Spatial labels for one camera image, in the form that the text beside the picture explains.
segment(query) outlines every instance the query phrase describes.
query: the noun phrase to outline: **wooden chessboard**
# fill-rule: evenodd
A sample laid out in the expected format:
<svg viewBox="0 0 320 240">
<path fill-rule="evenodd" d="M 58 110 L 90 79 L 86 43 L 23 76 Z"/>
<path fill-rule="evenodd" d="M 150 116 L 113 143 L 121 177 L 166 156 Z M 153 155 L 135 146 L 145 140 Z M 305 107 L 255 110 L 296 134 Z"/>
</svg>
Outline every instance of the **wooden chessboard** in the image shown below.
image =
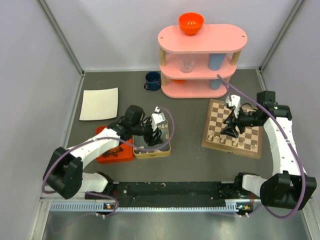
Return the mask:
<svg viewBox="0 0 320 240">
<path fill-rule="evenodd" d="M 243 111 L 253 111 L 244 105 Z M 223 121 L 230 114 L 225 103 L 220 100 L 210 99 L 205 127 L 202 138 L 202 146 L 259 159 L 262 156 L 263 128 L 261 126 L 246 127 L 244 133 L 239 133 L 238 138 L 220 134 L 226 126 Z"/>
</svg>

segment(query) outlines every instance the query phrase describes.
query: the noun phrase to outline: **orange bowl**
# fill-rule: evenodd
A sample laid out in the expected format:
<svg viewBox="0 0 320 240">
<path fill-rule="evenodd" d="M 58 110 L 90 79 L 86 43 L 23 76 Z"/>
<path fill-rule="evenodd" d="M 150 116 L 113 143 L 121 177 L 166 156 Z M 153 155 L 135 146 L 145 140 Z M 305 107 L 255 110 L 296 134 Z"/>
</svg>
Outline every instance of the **orange bowl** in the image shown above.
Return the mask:
<svg viewBox="0 0 320 240">
<path fill-rule="evenodd" d="M 174 81 L 177 84 L 182 84 L 184 83 L 186 80 L 185 79 L 172 79 L 172 81 Z"/>
<path fill-rule="evenodd" d="M 196 12 L 186 12 L 179 17 L 179 26 L 187 35 L 194 35 L 202 28 L 205 19 Z"/>
</svg>

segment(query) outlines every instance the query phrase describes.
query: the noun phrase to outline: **white paper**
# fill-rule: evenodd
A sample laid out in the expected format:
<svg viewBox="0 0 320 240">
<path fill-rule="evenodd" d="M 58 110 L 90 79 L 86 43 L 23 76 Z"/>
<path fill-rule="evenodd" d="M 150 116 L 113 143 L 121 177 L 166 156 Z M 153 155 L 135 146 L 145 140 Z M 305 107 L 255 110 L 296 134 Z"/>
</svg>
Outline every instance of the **white paper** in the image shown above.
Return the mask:
<svg viewBox="0 0 320 240">
<path fill-rule="evenodd" d="M 83 91 L 80 121 L 113 119 L 118 112 L 118 88 Z"/>
</svg>

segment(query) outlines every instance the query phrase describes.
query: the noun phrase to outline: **shelf tier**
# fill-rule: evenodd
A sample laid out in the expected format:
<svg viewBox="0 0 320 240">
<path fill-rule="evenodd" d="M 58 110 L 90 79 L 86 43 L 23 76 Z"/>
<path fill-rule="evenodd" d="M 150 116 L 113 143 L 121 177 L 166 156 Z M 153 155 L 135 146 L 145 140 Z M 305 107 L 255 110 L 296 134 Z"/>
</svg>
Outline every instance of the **shelf tier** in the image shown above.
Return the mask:
<svg viewBox="0 0 320 240">
<path fill-rule="evenodd" d="M 231 24 L 204 24 L 195 35 L 186 35 L 179 25 L 164 28 L 158 35 L 160 47 L 175 54 L 220 54 L 242 50 L 248 41 L 240 27 Z"/>
<path fill-rule="evenodd" d="M 217 74 L 226 79 L 232 76 L 237 65 L 231 65 L 231 56 L 226 55 L 219 70 L 212 71 L 208 68 L 209 54 L 195 54 L 194 69 L 190 73 L 183 73 L 181 71 L 181 60 L 179 54 L 167 54 L 166 65 L 161 66 L 161 72 L 169 79 L 218 79 Z"/>
<path fill-rule="evenodd" d="M 209 80 L 193 81 L 187 80 L 176 83 L 171 79 L 166 80 L 166 86 L 161 86 L 165 95 L 174 99 L 216 99 L 227 93 L 226 87 L 221 84 L 217 90 L 209 87 Z"/>
</svg>

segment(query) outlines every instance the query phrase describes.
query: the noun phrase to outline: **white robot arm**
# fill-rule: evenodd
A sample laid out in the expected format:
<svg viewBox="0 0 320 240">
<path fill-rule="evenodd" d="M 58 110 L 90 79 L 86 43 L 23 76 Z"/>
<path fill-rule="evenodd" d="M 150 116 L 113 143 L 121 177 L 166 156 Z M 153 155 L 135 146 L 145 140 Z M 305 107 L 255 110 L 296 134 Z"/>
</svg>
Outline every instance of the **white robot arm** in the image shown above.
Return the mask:
<svg viewBox="0 0 320 240">
<path fill-rule="evenodd" d="M 67 154 L 49 174 L 45 190 L 54 190 L 65 199 L 73 197 L 76 193 L 103 192 L 108 184 L 108 177 L 103 173 L 83 172 L 91 161 L 117 147 L 120 139 L 127 141 L 132 135 L 144 136 L 149 146 L 162 143 L 162 133 L 158 127 L 166 121 L 166 118 L 160 109 L 156 107 L 150 117 L 141 118 L 144 118 L 142 108 L 131 105 L 119 121 L 110 124 L 101 133 L 81 143 L 82 146 Z M 67 149 L 63 147 L 54 151 L 43 178 L 54 162 L 66 151 Z"/>
<path fill-rule="evenodd" d="M 296 145 L 292 134 L 292 115 L 290 108 L 279 105 L 276 102 L 276 95 L 273 91 L 263 91 L 257 94 L 257 102 L 264 106 L 280 124 L 287 139 L 284 139 L 281 131 L 275 122 L 261 109 L 244 112 L 241 108 L 240 97 L 232 95 L 227 97 L 225 103 L 231 110 L 231 114 L 224 120 L 226 127 L 221 134 L 237 138 L 239 133 L 243 133 L 245 127 L 262 126 L 267 133 L 273 160 L 273 173 L 269 179 L 263 179 L 258 175 L 250 173 L 239 173 L 235 178 L 235 185 L 240 195 L 254 193 L 261 198 L 265 206 L 293 209 L 301 192 L 301 173 L 297 161 L 292 154 L 288 143 L 296 151 Z M 302 209 L 317 187 L 314 177 L 306 176 L 306 190 L 302 204 Z"/>
</svg>

